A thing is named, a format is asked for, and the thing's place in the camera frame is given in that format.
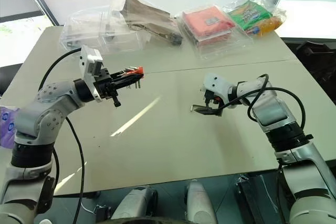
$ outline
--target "clear plastic box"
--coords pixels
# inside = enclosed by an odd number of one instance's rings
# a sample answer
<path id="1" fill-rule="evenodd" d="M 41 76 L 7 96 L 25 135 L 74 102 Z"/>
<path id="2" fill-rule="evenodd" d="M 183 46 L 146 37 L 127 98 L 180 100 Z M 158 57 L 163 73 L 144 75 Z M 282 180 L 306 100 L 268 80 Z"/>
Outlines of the clear plastic box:
<path id="1" fill-rule="evenodd" d="M 86 45 L 107 55 L 141 50 L 149 39 L 148 33 L 130 30 L 119 11 L 100 6 L 72 14 L 59 41 L 66 50 Z"/>
<path id="2" fill-rule="evenodd" d="M 220 56 L 253 42 L 230 16 L 215 5 L 184 11 L 177 20 L 203 58 Z"/>

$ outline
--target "plastic container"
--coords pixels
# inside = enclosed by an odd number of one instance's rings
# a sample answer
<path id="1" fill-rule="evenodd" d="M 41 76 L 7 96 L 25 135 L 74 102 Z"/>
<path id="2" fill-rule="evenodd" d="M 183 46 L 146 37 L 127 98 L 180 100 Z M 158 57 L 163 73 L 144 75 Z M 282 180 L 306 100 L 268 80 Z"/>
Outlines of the plastic container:
<path id="1" fill-rule="evenodd" d="M 182 34 L 170 13 L 158 9 L 144 0 L 124 0 L 120 13 L 131 30 L 147 31 L 153 37 L 165 40 L 170 45 L 181 45 Z"/>
<path id="2" fill-rule="evenodd" d="M 202 58 L 221 56 L 251 43 L 249 36 L 214 5 L 184 11 L 177 20 Z"/>
<path id="3" fill-rule="evenodd" d="M 150 35 L 129 29 L 119 11 L 110 6 L 81 10 L 64 25 L 59 41 L 66 50 L 82 45 L 98 49 L 102 55 L 143 49 Z"/>
<path id="4" fill-rule="evenodd" d="M 277 29 L 286 19 L 286 12 L 266 0 L 235 1 L 223 7 L 248 34 L 259 37 Z"/>

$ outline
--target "snack bag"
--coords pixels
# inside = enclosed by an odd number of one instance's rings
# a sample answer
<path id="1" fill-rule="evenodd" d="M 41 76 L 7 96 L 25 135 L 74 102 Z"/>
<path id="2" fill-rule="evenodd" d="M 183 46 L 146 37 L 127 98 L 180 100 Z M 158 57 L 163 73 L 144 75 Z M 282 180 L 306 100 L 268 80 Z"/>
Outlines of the snack bag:
<path id="1" fill-rule="evenodd" d="M 286 19 L 285 11 L 266 0 L 237 1 L 224 10 L 249 35 L 263 36 Z"/>

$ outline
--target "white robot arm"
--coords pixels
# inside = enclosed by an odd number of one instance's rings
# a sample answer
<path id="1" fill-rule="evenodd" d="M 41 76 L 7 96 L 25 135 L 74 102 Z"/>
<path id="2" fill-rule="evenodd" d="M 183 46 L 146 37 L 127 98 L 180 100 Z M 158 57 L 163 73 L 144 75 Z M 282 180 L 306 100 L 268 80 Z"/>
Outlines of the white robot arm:
<path id="1" fill-rule="evenodd" d="M 312 135 L 303 132 L 304 111 L 303 123 L 299 126 L 275 90 L 283 91 L 271 86 L 267 74 L 254 81 L 233 85 L 221 76 L 209 73 L 202 87 L 206 106 L 193 105 L 192 110 L 221 116 L 223 108 L 234 108 L 239 104 L 249 106 L 254 118 L 249 117 L 258 122 L 267 135 L 296 200 L 290 212 L 290 223 L 336 223 L 335 177 L 310 141 Z M 219 108 L 209 107 L 211 101 L 219 104 Z"/>
<path id="2" fill-rule="evenodd" d="M 55 189 L 55 179 L 48 176 L 51 155 L 67 115 L 93 100 L 113 98 L 120 106 L 117 90 L 143 77 L 141 67 L 110 74 L 101 68 L 99 51 L 86 46 L 79 64 L 83 79 L 45 85 L 16 117 L 12 160 L 0 194 L 0 223 L 33 223 L 37 214 L 50 208 Z"/>

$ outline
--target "black wire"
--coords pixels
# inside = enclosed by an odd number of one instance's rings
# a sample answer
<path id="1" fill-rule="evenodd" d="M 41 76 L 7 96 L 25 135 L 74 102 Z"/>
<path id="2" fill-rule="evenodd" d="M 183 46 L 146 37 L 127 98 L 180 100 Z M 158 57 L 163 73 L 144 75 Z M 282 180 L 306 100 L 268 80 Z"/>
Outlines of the black wire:
<path id="1" fill-rule="evenodd" d="M 251 95 L 251 94 L 254 94 L 254 93 L 259 92 L 259 90 L 260 90 L 260 89 L 256 89 L 256 90 L 249 91 L 249 92 L 247 92 L 247 93 L 245 93 L 245 94 L 243 94 L 243 95 L 241 95 L 241 96 L 239 96 L 239 97 L 233 99 L 232 101 L 230 101 L 230 102 L 224 104 L 223 106 L 220 106 L 220 107 L 218 108 L 218 110 L 222 110 L 222 109 L 224 109 L 224 108 L 226 108 L 226 107 L 228 107 L 228 106 L 230 106 L 230 105 L 233 105 L 235 102 L 241 100 L 242 98 L 245 98 L 245 97 L 247 97 L 247 96 L 249 96 L 249 95 Z M 301 100 L 297 97 L 297 95 L 295 95 L 294 93 L 290 92 L 289 90 L 287 90 L 287 89 L 283 89 L 283 88 L 268 87 L 268 88 L 265 88 L 264 90 L 276 90 L 276 91 L 281 91 L 281 92 L 287 93 L 287 94 L 289 94 L 290 96 L 292 96 L 292 97 L 298 102 L 298 104 L 299 104 L 299 106 L 300 106 L 300 109 L 301 109 L 301 115 L 302 115 L 302 120 L 301 120 L 301 125 L 300 125 L 300 127 L 301 127 L 302 129 L 304 128 L 304 126 L 305 126 L 305 124 L 306 124 L 306 111 L 305 111 L 305 109 L 304 109 L 303 103 L 302 103 Z"/>
<path id="2" fill-rule="evenodd" d="M 266 85 L 267 85 L 268 79 L 269 79 L 268 74 L 263 74 L 262 76 L 259 76 L 259 77 L 265 77 L 265 80 L 264 80 L 263 85 L 261 86 L 259 92 L 257 93 L 256 97 L 253 99 L 252 103 L 247 108 L 248 118 L 250 118 L 252 121 L 255 121 L 255 122 L 257 122 L 257 120 L 251 116 L 251 109 L 252 109 L 253 105 L 256 103 L 256 101 L 259 99 L 259 97 L 265 91 L 265 88 L 266 88 Z"/>
<path id="3" fill-rule="evenodd" d="M 82 199 L 83 199 L 83 191 L 84 191 L 84 177 L 85 177 L 85 164 L 84 164 L 84 155 L 83 155 L 83 150 L 82 150 L 82 146 L 80 144 L 80 141 L 78 139 L 78 136 L 76 134 L 76 131 L 72 125 L 72 123 L 70 122 L 69 118 L 66 117 L 65 120 L 67 120 L 70 128 L 71 128 L 71 131 L 76 139 L 76 142 L 78 144 L 78 149 L 79 149 L 79 154 L 80 154 L 80 161 L 81 161 L 81 166 L 82 166 L 82 177 L 81 177 L 81 183 L 80 183 L 80 192 L 79 192 L 79 198 L 78 198 L 78 205 L 77 205 L 77 209 L 76 209 L 76 213 L 75 213 L 75 216 L 73 217 L 73 221 L 72 221 L 72 224 L 76 224 L 77 222 L 77 218 L 78 218 L 78 215 L 79 215 L 79 210 L 80 210 L 80 205 L 82 203 Z"/>
<path id="4" fill-rule="evenodd" d="M 279 210 L 279 216 L 282 224 L 287 224 L 286 219 L 282 210 L 281 202 L 280 202 L 280 181 L 279 181 L 279 176 L 281 172 L 282 165 L 279 164 L 278 170 L 277 170 L 277 205 L 278 205 L 278 210 Z"/>
<path id="5" fill-rule="evenodd" d="M 59 162 L 58 162 L 58 156 L 56 153 L 55 148 L 52 151 L 55 159 L 55 164 L 56 164 L 56 178 L 55 178 L 55 186 L 58 184 L 58 179 L 59 179 Z"/>
<path id="6" fill-rule="evenodd" d="M 41 84 L 38 87 L 38 90 L 40 90 L 43 87 L 43 84 L 46 82 L 48 75 L 50 74 L 50 72 L 52 71 L 52 69 L 61 61 L 63 60 L 65 57 L 74 54 L 75 52 L 79 52 L 81 50 L 81 48 L 77 48 L 74 50 L 71 50 L 69 52 L 67 52 L 66 54 L 62 55 L 61 57 L 59 57 L 51 66 L 50 68 L 47 70 L 47 72 L 44 74 Z"/>
<path id="7" fill-rule="evenodd" d="M 48 78 L 48 75 L 51 73 L 51 71 L 53 70 L 53 68 L 61 61 L 63 60 L 64 58 L 66 58 L 67 56 L 69 55 L 72 55 L 74 54 L 75 52 L 79 52 L 81 50 L 81 48 L 77 48 L 77 49 L 74 49 L 72 51 L 69 51 L 67 52 L 66 54 L 62 55 L 61 57 L 59 57 L 50 67 L 49 69 L 47 70 L 47 72 L 45 73 L 45 75 L 43 76 L 42 78 L 42 81 L 40 83 L 40 86 L 38 88 L 38 90 L 40 90 L 44 83 L 46 82 L 47 78 Z M 77 142 L 77 145 L 78 145 L 78 149 L 79 149 L 79 153 L 80 153 L 80 160 L 81 160 L 81 166 L 82 166 L 82 174 L 81 174 L 81 183 L 80 183 L 80 193 L 79 193 L 79 199 L 78 199 L 78 205 L 77 205 L 77 209 L 76 209 L 76 213 L 75 213 L 75 216 L 73 217 L 73 224 L 75 224 L 77 222 L 77 219 L 78 219 L 78 215 L 79 215 L 79 210 L 80 210 L 80 205 L 82 203 L 82 199 L 83 199 L 83 191 L 84 191 L 84 178 L 85 178 L 85 165 L 84 165 L 84 155 L 83 155 L 83 150 L 82 150 L 82 146 L 80 144 L 80 141 L 78 139 L 78 136 L 76 134 L 76 131 L 70 121 L 70 119 L 68 117 L 65 118 L 66 121 L 68 122 L 70 128 L 71 128 L 71 131 L 73 133 L 73 136 L 75 137 L 76 139 L 76 142 Z M 58 156 L 57 156 L 57 153 L 56 153 L 56 150 L 54 149 L 53 151 L 53 155 L 54 155 L 54 158 L 55 158 L 55 163 L 56 163 L 56 178 L 55 178 L 55 185 L 57 185 L 58 183 L 58 179 L 59 179 L 59 160 L 58 160 Z"/>

